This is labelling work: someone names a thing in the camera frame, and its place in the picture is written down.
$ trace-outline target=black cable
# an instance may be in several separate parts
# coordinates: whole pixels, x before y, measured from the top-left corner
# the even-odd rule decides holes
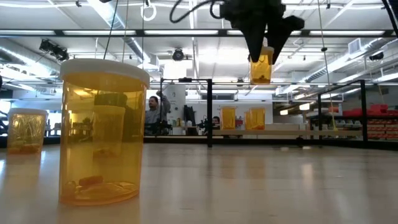
[[[178,19],[174,20],[174,19],[173,19],[174,11],[175,11],[175,9],[177,8],[177,6],[178,6],[181,2],[182,2],[182,0],[178,0],[178,1],[174,4],[172,10],[170,11],[169,19],[170,19],[170,22],[172,22],[172,23],[181,22],[183,19],[185,19],[187,16],[189,16],[189,14],[191,14],[193,11],[197,10],[198,8],[204,6],[205,4],[208,4],[208,3],[211,3],[211,5],[210,5],[210,15],[211,15],[213,18],[215,18],[215,19],[221,19],[220,16],[216,16],[216,15],[214,14],[214,12],[213,12],[213,6],[216,4],[216,2],[226,2],[226,0],[207,0],[207,1],[201,2],[201,3],[197,4],[195,7],[193,7],[191,10],[189,10],[188,12],[186,12],[184,15],[182,15],[182,16],[180,16]]]
[[[116,17],[116,12],[118,10],[118,3],[119,3],[119,0],[116,0],[116,5],[114,7],[114,13],[113,13],[113,19],[112,19],[111,30],[109,31],[108,43],[106,43],[106,48],[105,48],[104,60],[105,60],[105,57],[106,57],[106,53],[108,51],[109,41],[111,40],[111,34],[112,34],[112,30],[113,30],[114,18]]]
[[[384,7],[387,10],[388,17],[390,18],[390,21],[391,21],[391,24],[392,24],[392,28],[394,29],[394,32],[396,33],[396,36],[398,38],[398,27],[397,27],[397,23],[396,23],[396,20],[394,18],[394,15],[392,14],[390,5],[388,5],[387,0],[381,0],[381,1],[383,2],[383,5],[384,5]]]

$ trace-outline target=cable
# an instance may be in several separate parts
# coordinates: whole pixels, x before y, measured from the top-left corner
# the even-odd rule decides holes
[[[325,47],[325,38],[323,37],[323,27],[322,27],[322,17],[321,17],[321,7],[319,0],[318,1],[318,14],[319,14],[319,23],[320,23],[320,30],[321,30],[321,38],[322,38],[322,51],[323,51],[323,58],[325,59],[325,65],[326,65],[326,74],[328,77],[328,90],[330,89],[330,79],[329,79],[329,70],[328,70],[328,60],[326,58],[326,50],[327,48]],[[333,130],[336,131],[336,122],[335,122],[335,114],[333,111],[333,102],[331,100],[331,93],[329,92],[329,100],[330,100],[330,106],[331,106],[331,120],[333,123]]]
[[[210,5],[210,15],[211,15],[213,18],[215,18],[215,19],[221,19],[220,16],[216,16],[216,15],[214,14],[214,12],[213,12],[213,7],[214,7],[214,5],[216,4],[216,2],[226,2],[226,0],[206,0],[206,1],[204,1],[204,2],[201,2],[201,3],[197,4],[197,5],[196,5],[195,7],[193,7],[191,10],[189,10],[188,12],[186,12],[184,15],[182,15],[182,16],[180,16],[178,19],[174,20],[174,19],[173,19],[174,11],[175,11],[175,9],[178,7],[178,5],[181,4],[181,2],[182,2],[182,0],[178,0],[178,1],[174,4],[172,10],[170,11],[169,19],[170,19],[170,22],[172,22],[172,23],[181,22],[183,19],[185,19],[187,16],[189,16],[189,14],[191,14],[193,11],[197,10],[198,8],[204,6],[205,4],[208,4],[208,3],[211,3],[211,5]]]
[[[381,0],[381,1],[383,2],[383,5],[384,5],[384,7],[387,10],[388,17],[389,17],[389,19],[391,21],[392,28],[394,29],[394,32],[396,33],[396,36],[398,38],[398,27],[397,27],[397,23],[396,23],[396,20],[394,18],[394,15],[392,14],[390,5],[388,5],[387,0]]]
[[[124,28],[124,38],[126,38],[126,33],[127,33],[127,19],[129,18],[129,1],[127,0],[127,10],[126,10],[126,25]],[[124,62],[124,51],[126,49],[126,43],[123,42],[123,54],[122,54],[122,63]]]
[[[103,58],[104,60],[105,60],[105,57],[106,57],[106,53],[108,51],[109,41],[111,40],[111,34],[112,34],[112,30],[113,30],[114,18],[116,17],[116,12],[118,10],[118,3],[119,3],[119,0],[116,0],[116,5],[114,7],[114,13],[113,13],[113,19],[112,19],[111,30],[109,31],[108,42],[106,43],[106,47],[105,47],[105,53],[104,53],[104,58]]]

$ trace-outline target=ductwork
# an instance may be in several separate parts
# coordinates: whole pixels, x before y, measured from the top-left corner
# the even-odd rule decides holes
[[[343,52],[342,54],[338,54],[336,57],[332,59],[328,59],[328,70],[329,73],[343,68],[344,66],[347,66],[353,62],[355,62],[357,59],[364,57],[367,54],[371,54],[373,51],[380,49],[384,45],[388,43],[388,40],[383,39],[383,38],[378,38],[378,39],[361,39],[361,54],[357,56],[352,56],[349,53],[349,50]],[[305,77],[303,80],[305,82],[312,82],[315,79],[326,75],[326,66],[322,65],[320,68],[316,68],[314,70],[311,70],[309,72],[309,75]]]
[[[31,72],[40,77],[58,75],[60,71],[59,64],[6,38],[0,39],[0,63],[30,66]]]
[[[90,6],[104,19],[109,27],[112,26],[113,14],[114,14],[114,3],[107,2],[102,3],[99,0],[87,0]],[[121,30],[125,29],[126,25],[121,20],[118,13],[114,18],[113,29]],[[142,47],[137,43],[137,41],[132,37],[122,37],[122,40],[131,48],[131,50],[137,55],[140,63],[149,63],[150,57],[143,52]]]

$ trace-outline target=ceiling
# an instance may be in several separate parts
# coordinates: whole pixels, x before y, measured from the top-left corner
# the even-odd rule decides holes
[[[142,1],[130,0],[128,7],[127,26],[129,29],[231,29],[228,21],[216,20],[210,16],[208,7],[197,10],[191,19],[187,17],[178,24],[169,21],[171,6],[175,1],[152,0],[157,14],[151,21],[143,21],[140,13]],[[188,0],[182,6],[188,7]],[[295,15],[305,20],[308,30],[320,30],[321,22],[318,13],[318,3],[315,0],[282,0],[287,5],[284,17]],[[382,10],[380,0],[340,0],[333,1],[330,9],[326,9],[326,1],[321,2],[320,15],[323,29],[343,30],[391,30],[392,26],[386,10]],[[97,11],[90,6],[89,1],[81,0],[82,7],[75,6],[75,1],[69,0],[0,0],[1,29],[109,29],[107,23]],[[127,0],[119,0],[118,14],[124,21],[127,14]],[[174,18],[185,13],[187,9],[176,9]],[[152,9],[146,9],[145,16],[152,15]],[[41,37],[10,37],[8,40],[21,45],[39,55]],[[68,49],[68,53],[75,58],[101,58],[108,38],[92,37],[46,37],[51,41]],[[355,39],[351,35],[346,38],[319,37],[291,37],[286,42],[282,52],[274,65],[272,74],[275,82],[299,82],[310,72],[324,66],[325,58],[321,52],[323,43],[328,48],[326,57],[335,59],[348,50],[348,44]],[[157,55],[160,64],[170,62],[170,52],[181,48],[187,55],[193,55],[193,46],[197,46],[198,74],[200,78],[213,78],[219,82],[236,81],[237,78],[247,78],[250,72],[247,61],[248,50],[243,37],[137,37],[136,41],[145,53]],[[121,38],[111,38],[107,59],[124,59],[125,63],[138,65],[135,53],[125,48]],[[396,50],[390,49],[390,59],[396,56]],[[365,68],[377,66],[384,62],[368,62],[358,59],[354,63],[335,71],[332,81],[338,82],[344,77],[358,73]],[[194,76],[192,66],[188,64],[189,77]],[[15,81],[30,81],[18,78]]]

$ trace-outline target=plastic container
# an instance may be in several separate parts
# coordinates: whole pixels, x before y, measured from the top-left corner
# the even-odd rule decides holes
[[[258,62],[250,61],[250,82],[255,85],[266,85],[271,82],[272,56],[274,48],[262,47]]]
[[[103,205],[137,195],[149,75],[99,59],[63,62],[60,73],[59,201]]]
[[[235,129],[235,107],[225,106],[221,108],[221,130]]]
[[[244,112],[244,129],[251,130],[250,111]]]
[[[8,112],[8,154],[40,153],[43,148],[45,110],[11,108]]]
[[[266,128],[266,109],[250,108],[250,122],[252,130],[264,130]]]

